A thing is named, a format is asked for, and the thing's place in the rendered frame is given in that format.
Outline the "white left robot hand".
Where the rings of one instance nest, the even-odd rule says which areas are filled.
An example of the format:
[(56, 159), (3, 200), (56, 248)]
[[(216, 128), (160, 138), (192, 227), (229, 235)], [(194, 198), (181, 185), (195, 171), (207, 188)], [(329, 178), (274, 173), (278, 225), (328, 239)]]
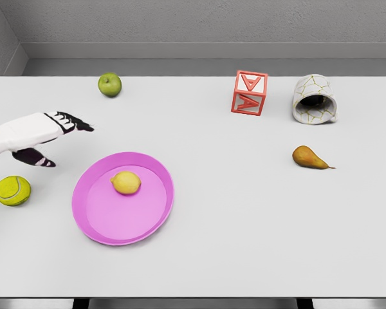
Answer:
[(28, 165), (55, 167), (55, 162), (36, 150), (35, 146), (73, 131), (92, 132), (94, 128), (63, 111), (23, 116), (0, 125), (1, 153), (9, 151), (14, 159)]

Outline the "yellow lemon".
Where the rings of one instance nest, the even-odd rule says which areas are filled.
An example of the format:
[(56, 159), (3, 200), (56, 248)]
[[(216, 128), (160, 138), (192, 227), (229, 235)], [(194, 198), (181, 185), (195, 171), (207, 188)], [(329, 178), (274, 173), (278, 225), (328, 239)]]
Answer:
[(142, 181), (131, 171), (121, 171), (114, 175), (110, 182), (114, 189), (120, 194), (134, 194), (140, 188)]

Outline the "pink round plate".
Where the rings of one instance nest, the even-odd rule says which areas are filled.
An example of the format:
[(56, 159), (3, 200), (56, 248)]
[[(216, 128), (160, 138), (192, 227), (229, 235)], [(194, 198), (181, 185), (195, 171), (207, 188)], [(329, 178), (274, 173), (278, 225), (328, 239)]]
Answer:
[[(117, 192), (110, 179), (131, 171), (142, 184), (131, 195)], [(105, 245), (141, 241), (167, 220), (174, 201), (170, 172), (157, 159), (143, 153), (121, 152), (91, 165), (78, 180), (72, 195), (72, 213), (79, 229)]]

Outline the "yellow-green tennis ball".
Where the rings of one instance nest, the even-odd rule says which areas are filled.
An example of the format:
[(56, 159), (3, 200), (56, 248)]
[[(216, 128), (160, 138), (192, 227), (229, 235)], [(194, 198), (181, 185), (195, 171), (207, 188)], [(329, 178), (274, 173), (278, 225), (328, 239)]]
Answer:
[(21, 176), (8, 176), (0, 180), (0, 203), (6, 206), (18, 206), (26, 202), (31, 195), (30, 183)]

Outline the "green apple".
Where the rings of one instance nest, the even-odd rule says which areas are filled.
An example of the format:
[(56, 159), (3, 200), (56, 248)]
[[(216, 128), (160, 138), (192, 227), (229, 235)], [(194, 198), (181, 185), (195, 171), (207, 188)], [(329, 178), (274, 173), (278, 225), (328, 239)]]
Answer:
[(103, 95), (113, 98), (121, 92), (122, 81), (117, 74), (108, 72), (99, 77), (98, 89)]

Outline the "red letter block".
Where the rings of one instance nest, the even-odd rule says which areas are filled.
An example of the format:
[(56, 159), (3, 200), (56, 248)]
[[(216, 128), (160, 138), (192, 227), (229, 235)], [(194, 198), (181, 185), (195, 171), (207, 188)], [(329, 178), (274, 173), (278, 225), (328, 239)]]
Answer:
[(267, 95), (268, 74), (238, 70), (231, 112), (260, 116)]

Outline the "brown pear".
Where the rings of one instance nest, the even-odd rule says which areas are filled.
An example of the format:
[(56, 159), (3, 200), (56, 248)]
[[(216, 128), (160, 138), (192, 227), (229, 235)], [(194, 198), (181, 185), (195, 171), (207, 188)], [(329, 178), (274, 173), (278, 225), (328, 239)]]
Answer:
[(292, 153), (293, 161), (302, 166), (312, 169), (334, 169), (319, 158), (314, 151), (306, 145), (298, 146)]

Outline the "white cracked-pattern mug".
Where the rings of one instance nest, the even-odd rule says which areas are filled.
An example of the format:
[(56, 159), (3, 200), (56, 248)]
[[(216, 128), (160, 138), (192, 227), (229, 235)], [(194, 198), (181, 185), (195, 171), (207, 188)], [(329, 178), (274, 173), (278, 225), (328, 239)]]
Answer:
[(307, 125), (336, 122), (337, 107), (334, 92), (327, 77), (309, 74), (296, 83), (291, 110), (297, 122)]

